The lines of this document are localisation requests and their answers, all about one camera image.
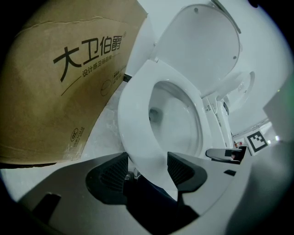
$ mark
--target cardboard box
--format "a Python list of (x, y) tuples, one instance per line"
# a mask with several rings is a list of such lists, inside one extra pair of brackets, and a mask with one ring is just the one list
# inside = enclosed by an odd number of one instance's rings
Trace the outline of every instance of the cardboard box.
[(0, 162), (80, 158), (147, 14), (136, 0), (60, 0), (18, 33), (0, 74)]

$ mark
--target circular symbol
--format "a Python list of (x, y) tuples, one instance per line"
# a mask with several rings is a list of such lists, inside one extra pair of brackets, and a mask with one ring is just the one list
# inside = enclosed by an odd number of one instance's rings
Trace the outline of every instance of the circular symbol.
[(79, 132), (79, 129), (77, 129), (77, 128), (73, 130), (72, 135), (71, 135), (71, 137), (70, 137), (70, 140), (71, 140), (72, 142), (73, 142), (74, 139), (77, 137), (78, 132)]
[(111, 89), (111, 85), (112, 85), (111, 80), (109, 80), (109, 79), (106, 80), (106, 81), (103, 83), (102, 87), (101, 87), (100, 94), (101, 94), (102, 96), (106, 96), (106, 95), (109, 93), (110, 89)]

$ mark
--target toilet rim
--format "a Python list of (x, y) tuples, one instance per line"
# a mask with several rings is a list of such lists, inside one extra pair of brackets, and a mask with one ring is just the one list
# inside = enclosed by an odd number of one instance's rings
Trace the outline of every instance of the toilet rim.
[(171, 82), (182, 89), (194, 104), (202, 137), (198, 155), (205, 156), (205, 151), (212, 145), (208, 120), (197, 88), (169, 65), (148, 60), (128, 82), (118, 107), (119, 133), (125, 150), (135, 164), (137, 159), (141, 159), (145, 168), (167, 166), (167, 152), (157, 142), (148, 115), (153, 88), (161, 81)]

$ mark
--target toilet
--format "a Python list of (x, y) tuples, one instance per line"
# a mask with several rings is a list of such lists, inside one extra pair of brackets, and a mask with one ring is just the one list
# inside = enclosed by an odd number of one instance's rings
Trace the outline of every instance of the toilet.
[(236, 27), (215, 7), (184, 7), (166, 28), (118, 107), (124, 148), (149, 181), (176, 189), (168, 151), (206, 159), (212, 147), (233, 147), (227, 120), (229, 108), (237, 106), (233, 91), (249, 79), (238, 100), (244, 103), (254, 82), (254, 72), (236, 66), (239, 54)]

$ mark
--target open toilet lid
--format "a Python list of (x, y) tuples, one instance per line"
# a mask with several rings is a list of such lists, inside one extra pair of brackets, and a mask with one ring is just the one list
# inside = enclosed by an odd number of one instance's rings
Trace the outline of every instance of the open toilet lid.
[(175, 16), (151, 59), (159, 59), (180, 72), (204, 97), (214, 92), (234, 68), (239, 52), (239, 35), (227, 15), (197, 4)]

